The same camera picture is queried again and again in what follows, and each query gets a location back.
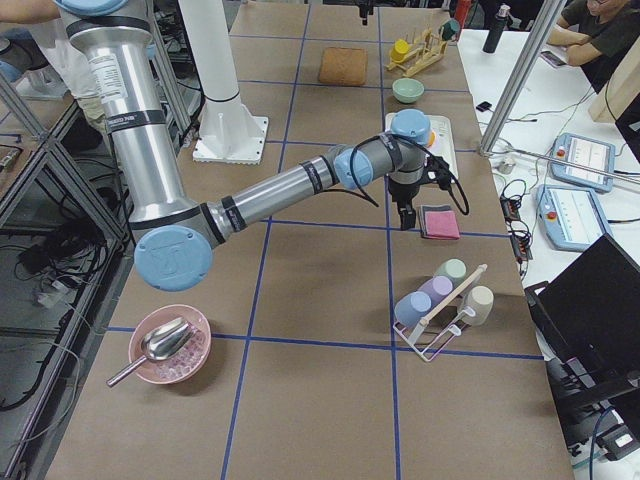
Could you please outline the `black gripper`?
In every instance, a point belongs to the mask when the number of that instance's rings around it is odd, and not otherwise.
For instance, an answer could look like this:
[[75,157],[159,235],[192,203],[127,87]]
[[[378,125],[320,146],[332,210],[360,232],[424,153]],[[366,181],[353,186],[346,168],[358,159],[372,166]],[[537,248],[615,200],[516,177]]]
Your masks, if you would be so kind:
[[412,200],[419,193],[423,183],[420,172],[395,172],[388,175],[388,192],[396,204],[402,230],[410,230],[416,224],[416,211]]

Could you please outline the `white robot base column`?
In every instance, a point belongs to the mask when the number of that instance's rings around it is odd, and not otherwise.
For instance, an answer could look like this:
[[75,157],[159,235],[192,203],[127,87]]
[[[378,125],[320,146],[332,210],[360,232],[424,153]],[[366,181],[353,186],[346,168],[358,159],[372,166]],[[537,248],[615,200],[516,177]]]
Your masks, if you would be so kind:
[[252,115],[241,99],[223,4],[186,0],[179,8],[205,100],[194,159],[258,164],[269,119]]

